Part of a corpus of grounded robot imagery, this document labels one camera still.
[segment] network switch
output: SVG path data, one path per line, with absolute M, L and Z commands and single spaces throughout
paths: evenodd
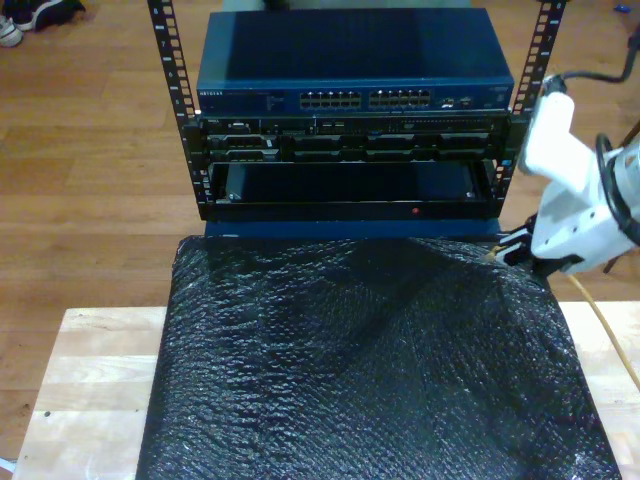
M 214 116 L 504 111 L 513 78 L 484 9 L 223 12 L 197 90 Z

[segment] wooden table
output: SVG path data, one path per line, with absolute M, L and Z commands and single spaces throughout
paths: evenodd
M 640 369 L 640 302 L 602 302 Z M 586 303 L 561 303 L 625 479 L 640 479 L 640 393 Z M 165 308 L 67 310 L 14 479 L 134 478 Z

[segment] bubble wrap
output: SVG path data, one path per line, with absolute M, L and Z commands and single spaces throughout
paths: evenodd
M 485 254 L 184 240 L 137 478 L 620 478 L 556 300 Z

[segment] white sneaker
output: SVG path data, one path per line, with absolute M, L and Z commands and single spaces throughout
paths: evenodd
M 22 41 L 22 32 L 13 21 L 0 15 L 0 47 L 15 47 Z
M 78 10 L 85 10 L 80 0 L 4 0 L 2 6 L 2 14 L 23 32 L 62 25 Z

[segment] black cable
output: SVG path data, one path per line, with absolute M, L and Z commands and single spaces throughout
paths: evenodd
M 614 75 L 606 75 L 604 73 L 598 72 L 589 72 L 587 70 L 576 70 L 573 72 L 566 72 L 558 75 L 561 80 L 566 80 L 568 78 L 586 78 L 589 80 L 596 80 L 600 82 L 607 83 L 623 83 L 625 82 L 629 76 L 631 75 L 631 71 L 633 70 L 633 64 L 636 60 L 636 54 L 638 50 L 640 50 L 640 26 L 636 29 L 635 33 L 631 35 L 629 38 L 629 51 L 627 52 L 627 58 L 624 63 L 624 69 L 622 70 L 622 74 L 616 77 Z
M 622 198 L 618 183 L 616 182 L 613 168 L 615 160 L 607 163 L 604 158 L 606 152 L 613 149 L 609 138 L 604 133 L 599 133 L 596 137 L 596 158 L 598 159 L 598 170 L 600 180 L 607 205 L 611 211 L 611 216 L 618 224 L 618 227 L 629 240 L 640 246 L 640 223 L 631 215 L 631 210 Z
M 574 72 L 566 72 L 560 75 L 563 80 L 568 78 L 588 78 L 589 80 L 597 80 L 607 83 L 622 83 L 625 82 L 631 75 L 633 70 L 633 63 L 636 59 L 637 48 L 630 48 L 627 53 L 627 60 L 624 64 L 624 70 L 619 77 L 613 75 L 605 75 L 604 73 L 589 72 L 587 70 L 576 70 Z

